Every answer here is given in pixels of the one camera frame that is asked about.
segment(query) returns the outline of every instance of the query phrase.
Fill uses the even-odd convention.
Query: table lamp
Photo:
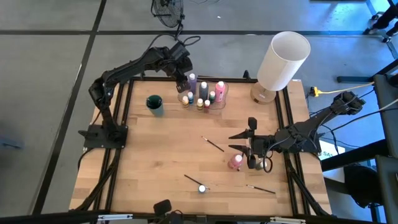
[[[308,40],[296,32],[275,35],[257,73],[258,82],[251,88],[251,98],[259,104],[273,101],[276,91],[285,88],[310,51]]]

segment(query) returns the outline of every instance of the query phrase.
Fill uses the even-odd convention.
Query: fan
[[[175,38],[180,35],[183,29],[182,20],[185,18],[183,0],[152,0],[150,12],[167,27],[173,28],[178,25]]]

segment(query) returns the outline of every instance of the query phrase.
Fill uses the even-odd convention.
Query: purple bottle
[[[197,93],[197,76],[194,73],[191,73],[188,77],[188,82],[191,86],[190,91],[195,95]]]

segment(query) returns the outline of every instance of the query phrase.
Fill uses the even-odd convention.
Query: lamp base
[[[260,83],[255,83],[250,90],[250,96],[254,102],[264,105],[274,101],[276,91],[266,90]]]

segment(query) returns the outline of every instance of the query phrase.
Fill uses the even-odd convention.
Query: white lamp shade
[[[289,83],[310,55],[308,40],[291,31],[275,35],[257,73],[258,82],[266,90],[279,91]]]

